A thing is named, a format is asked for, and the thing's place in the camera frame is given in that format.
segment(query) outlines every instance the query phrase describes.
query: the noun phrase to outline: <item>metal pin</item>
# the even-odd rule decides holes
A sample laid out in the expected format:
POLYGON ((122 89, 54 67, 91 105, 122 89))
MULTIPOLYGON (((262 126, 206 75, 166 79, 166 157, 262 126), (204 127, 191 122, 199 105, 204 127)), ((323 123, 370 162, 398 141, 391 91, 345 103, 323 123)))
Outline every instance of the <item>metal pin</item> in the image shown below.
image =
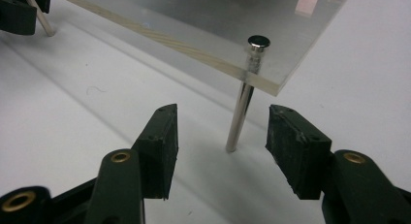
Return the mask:
MULTIPOLYGON (((269 47, 270 41, 263 36, 252 36, 248 39, 250 44, 249 55, 247 59, 247 71, 258 74, 261 69, 261 62, 264 51, 269 47)), ((248 105, 253 95, 254 87, 243 82, 239 89, 236 109, 234 110, 233 120, 230 128, 229 138, 226 144, 226 150, 233 152, 237 148, 239 134, 247 114, 248 105)))
POLYGON ((356 163, 356 164, 363 164, 365 163, 365 159, 357 153, 354 152, 348 152, 348 153, 344 153, 344 158, 352 163, 356 163))
POLYGON ((51 26, 48 24, 45 15, 43 15, 42 10, 40 9, 39 5, 37 4, 36 0, 26 0, 27 3, 37 9, 37 19, 42 24, 43 28, 46 31, 46 34, 49 37, 54 36, 54 31, 52 30, 51 26))
POLYGON ((20 192, 9 198, 2 206, 5 212, 14 212, 27 207, 36 199, 36 193, 33 191, 20 192))
POLYGON ((121 151, 121 152, 115 153, 115 154, 111 157, 111 161, 112 161, 113 163, 122 163, 122 162, 127 161, 130 157, 131 157, 130 153, 125 152, 125 151, 124 151, 124 152, 121 151))

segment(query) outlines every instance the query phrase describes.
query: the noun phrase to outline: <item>black plastic bracket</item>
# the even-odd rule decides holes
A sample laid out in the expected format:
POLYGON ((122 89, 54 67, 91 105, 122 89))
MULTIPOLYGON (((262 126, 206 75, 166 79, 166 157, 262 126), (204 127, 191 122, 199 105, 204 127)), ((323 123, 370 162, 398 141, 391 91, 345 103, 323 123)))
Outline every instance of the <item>black plastic bracket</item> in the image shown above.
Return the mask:
POLYGON ((132 149, 103 159, 97 178, 53 199, 44 187, 1 197, 0 223, 143 223, 144 198, 169 198, 177 153, 177 105, 168 105, 154 113, 132 149))
POLYGON ((352 150, 337 151, 330 162, 339 199, 326 193, 323 213, 332 220, 345 216, 352 224, 409 224, 411 206, 374 161, 352 150), (345 211, 335 208, 343 204, 345 211))
MULTIPOLYGON (((49 12, 50 0, 36 0, 43 13, 49 12)), ((26 0, 0 0, 0 30, 18 34, 33 35, 36 30, 35 7, 26 0)))
POLYGON ((318 200, 332 141, 298 112, 269 107, 267 150, 302 200, 318 200))

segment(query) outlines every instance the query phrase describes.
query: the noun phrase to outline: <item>white surface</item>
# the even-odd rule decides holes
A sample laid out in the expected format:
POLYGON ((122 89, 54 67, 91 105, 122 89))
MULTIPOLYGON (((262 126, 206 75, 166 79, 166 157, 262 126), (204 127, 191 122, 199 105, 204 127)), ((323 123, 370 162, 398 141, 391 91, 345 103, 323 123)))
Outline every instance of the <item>white surface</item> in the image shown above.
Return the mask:
POLYGON ((55 196, 91 179, 170 103, 180 151, 170 199, 145 201, 147 223, 324 223, 321 203, 299 201, 264 148, 273 103, 411 190, 409 2, 349 0, 277 98, 255 91, 229 155, 238 81, 52 0, 54 37, 0 33, 0 194, 43 185, 55 196))

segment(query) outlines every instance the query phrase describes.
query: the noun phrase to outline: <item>brass insert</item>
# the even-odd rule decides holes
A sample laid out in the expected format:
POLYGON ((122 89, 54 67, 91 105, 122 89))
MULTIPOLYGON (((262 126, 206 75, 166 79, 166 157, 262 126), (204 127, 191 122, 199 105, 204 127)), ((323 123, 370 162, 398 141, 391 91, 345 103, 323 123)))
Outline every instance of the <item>brass insert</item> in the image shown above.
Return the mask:
POLYGON ((5 212, 13 212, 27 207, 36 199, 36 193, 33 191, 20 192, 9 198, 1 209, 5 212))
POLYGON ((353 153, 353 152, 345 153, 344 158, 352 163, 357 163, 357 164, 365 163, 365 159, 361 155, 353 153))
POLYGON ((111 161, 113 163, 122 163, 124 161, 127 161, 129 158, 130 154, 128 152, 118 152, 111 157, 111 161))

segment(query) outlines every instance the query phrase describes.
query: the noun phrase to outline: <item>metal rod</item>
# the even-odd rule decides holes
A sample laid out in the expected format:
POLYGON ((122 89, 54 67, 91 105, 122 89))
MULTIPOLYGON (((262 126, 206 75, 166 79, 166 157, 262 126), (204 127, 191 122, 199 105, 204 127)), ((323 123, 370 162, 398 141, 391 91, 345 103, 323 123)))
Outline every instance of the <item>metal rod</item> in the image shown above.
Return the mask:
POLYGON ((39 5, 37 4, 36 0, 26 0, 27 3, 37 9, 37 19, 42 24, 43 28, 46 31, 46 34, 49 37, 54 36, 54 31, 52 30, 51 26, 48 24, 45 15, 43 15, 42 10, 40 9, 39 5))
MULTIPOLYGON (((248 39, 250 50, 247 60, 247 71, 258 74, 261 68, 261 61, 265 49, 269 46, 269 39, 263 36, 252 36, 248 39)), ((239 134, 247 115, 248 106, 253 95, 254 87, 243 82, 239 89, 236 108, 234 110, 233 120, 230 127, 229 138, 226 144, 227 152, 234 152, 237 149, 239 134)))

